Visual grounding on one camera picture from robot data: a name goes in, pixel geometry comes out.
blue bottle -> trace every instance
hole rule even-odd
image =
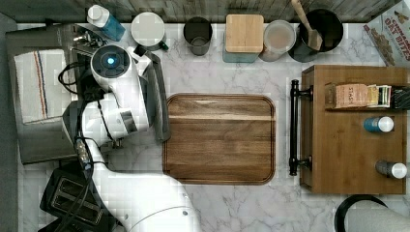
[[[99,5],[94,5],[88,10],[87,21],[100,28],[107,37],[116,42],[121,40],[126,31],[106,8]]]

white canister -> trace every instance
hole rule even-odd
[[[296,32],[292,24],[275,20],[268,24],[263,33],[263,51],[259,58],[265,62],[276,61],[290,50],[296,42]]]
[[[154,13],[141,13],[137,15],[131,24],[131,34],[137,44],[147,50],[168,50],[165,44],[165,24],[162,18]]]

wooden tray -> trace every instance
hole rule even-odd
[[[187,184],[262,185],[275,173],[275,107],[254,95],[168,100],[162,170]]]

black canister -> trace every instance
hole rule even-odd
[[[205,55],[209,50],[212,38],[211,23],[203,17],[191,18],[184,26],[184,38],[193,54]]]
[[[303,23],[297,28],[295,45],[289,50],[289,55],[296,61],[305,63],[314,60],[319,52],[334,49],[343,38],[343,25],[337,15],[325,9],[317,9],[307,13],[307,20],[323,39],[320,50],[308,46],[308,30]]]

small bottle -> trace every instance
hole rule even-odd
[[[395,177],[397,179],[402,179],[407,175],[406,165],[400,162],[379,160],[376,162],[376,170],[386,177]]]
[[[369,132],[389,132],[392,131],[395,122],[391,117],[366,118],[363,127]]]
[[[87,21],[100,28],[107,37],[116,42],[121,40],[126,31],[106,8],[99,5],[94,5],[88,10]]]

